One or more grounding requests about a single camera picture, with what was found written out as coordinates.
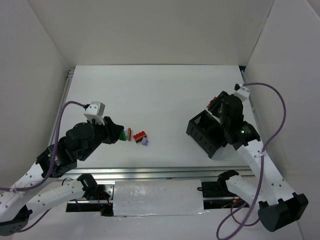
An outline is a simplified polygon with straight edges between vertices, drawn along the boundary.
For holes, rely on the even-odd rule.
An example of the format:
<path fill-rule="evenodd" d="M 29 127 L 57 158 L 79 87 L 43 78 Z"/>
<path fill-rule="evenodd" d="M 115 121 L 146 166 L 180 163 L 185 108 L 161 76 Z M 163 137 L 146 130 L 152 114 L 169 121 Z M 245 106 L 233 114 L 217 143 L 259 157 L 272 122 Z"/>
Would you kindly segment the red curved lego with green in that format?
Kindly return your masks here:
<path fill-rule="evenodd" d="M 127 136 L 126 136 L 126 133 L 125 133 L 124 130 L 120 133 L 119 140 L 120 141 L 126 141 L 127 140 Z"/>

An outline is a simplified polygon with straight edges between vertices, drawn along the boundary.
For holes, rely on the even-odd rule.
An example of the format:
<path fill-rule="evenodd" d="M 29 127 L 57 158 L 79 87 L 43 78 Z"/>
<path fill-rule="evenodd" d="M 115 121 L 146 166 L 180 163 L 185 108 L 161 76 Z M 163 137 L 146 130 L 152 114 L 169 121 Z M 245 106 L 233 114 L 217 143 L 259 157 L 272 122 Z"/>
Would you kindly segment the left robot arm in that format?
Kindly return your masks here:
<path fill-rule="evenodd" d="M 85 161 L 101 144 L 111 145 L 120 139 L 124 126 L 115 124 L 108 116 L 103 121 L 104 124 L 95 121 L 76 124 L 58 141 L 56 153 L 50 145 L 11 191 L 1 193 L 1 236 L 22 231 L 32 218 L 64 202 L 92 200 L 99 195 L 99 186 L 90 173 L 81 174 L 54 190 L 44 193 L 41 190 L 75 169 L 79 161 Z"/>

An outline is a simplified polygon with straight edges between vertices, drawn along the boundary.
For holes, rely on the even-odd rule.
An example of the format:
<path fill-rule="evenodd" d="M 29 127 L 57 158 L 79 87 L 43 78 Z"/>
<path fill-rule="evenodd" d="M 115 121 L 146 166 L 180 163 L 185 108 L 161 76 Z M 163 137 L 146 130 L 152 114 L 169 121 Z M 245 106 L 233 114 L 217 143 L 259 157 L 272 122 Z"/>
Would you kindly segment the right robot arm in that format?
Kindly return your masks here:
<path fill-rule="evenodd" d="M 222 91 L 210 101 L 207 110 L 219 119 L 226 142 L 258 178 L 258 185 L 254 187 L 234 173 L 225 181 L 227 190 L 250 204 L 262 225 L 269 232 L 275 232 L 299 220 L 309 201 L 305 194 L 296 193 L 286 182 L 265 151 L 256 129 L 244 120 L 243 102 L 248 97 L 247 88 L 233 94 Z"/>

